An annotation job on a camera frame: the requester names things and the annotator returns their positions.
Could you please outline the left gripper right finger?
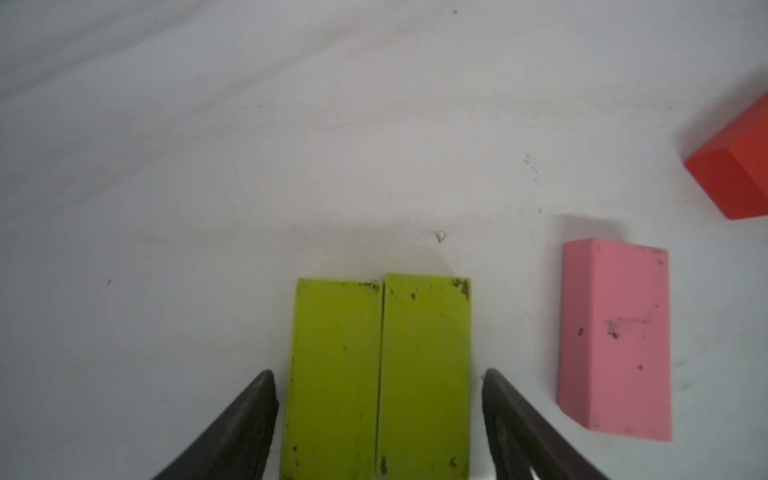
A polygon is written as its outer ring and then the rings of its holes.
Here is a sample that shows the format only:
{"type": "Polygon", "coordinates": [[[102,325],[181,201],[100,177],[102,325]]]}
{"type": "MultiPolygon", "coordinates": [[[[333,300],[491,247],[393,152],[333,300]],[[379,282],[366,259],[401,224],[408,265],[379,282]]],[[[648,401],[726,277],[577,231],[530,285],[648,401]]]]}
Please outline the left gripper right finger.
{"type": "Polygon", "coordinates": [[[485,372],[481,400],[498,479],[607,479],[498,370],[485,372]]]}

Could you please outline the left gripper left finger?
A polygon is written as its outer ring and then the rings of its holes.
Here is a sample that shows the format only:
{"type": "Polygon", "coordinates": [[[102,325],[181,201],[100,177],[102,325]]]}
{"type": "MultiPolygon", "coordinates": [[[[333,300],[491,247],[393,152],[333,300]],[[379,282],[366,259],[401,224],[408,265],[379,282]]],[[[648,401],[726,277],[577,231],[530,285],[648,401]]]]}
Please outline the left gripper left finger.
{"type": "Polygon", "coordinates": [[[267,369],[237,396],[158,479],[261,479],[279,409],[267,369]]]}

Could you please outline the lime green wood block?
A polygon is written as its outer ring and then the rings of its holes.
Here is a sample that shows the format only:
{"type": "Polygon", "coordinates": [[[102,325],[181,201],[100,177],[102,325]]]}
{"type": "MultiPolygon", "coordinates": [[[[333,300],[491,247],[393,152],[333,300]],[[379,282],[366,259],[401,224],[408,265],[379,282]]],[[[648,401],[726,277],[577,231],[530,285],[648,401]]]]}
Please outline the lime green wood block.
{"type": "Polygon", "coordinates": [[[378,281],[298,281],[281,478],[372,477],[382,306],[378,281]]]}
{"type": "Polygon", "coordinates": [[[471,312],[467,278],[386,276],[378,478],[467,478],[471,312]]]}

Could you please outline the pink wood block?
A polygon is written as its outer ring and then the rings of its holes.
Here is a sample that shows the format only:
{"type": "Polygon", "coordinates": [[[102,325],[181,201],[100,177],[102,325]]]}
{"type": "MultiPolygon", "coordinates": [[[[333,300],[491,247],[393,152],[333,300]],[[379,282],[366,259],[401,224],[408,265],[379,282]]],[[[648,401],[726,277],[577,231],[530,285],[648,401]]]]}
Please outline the pink wood block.
{"type": "Polygon", "coordinates": [[[661,248],[565,243],[557,402],[586,429],[671,441],[669,267],[661,248]]]}

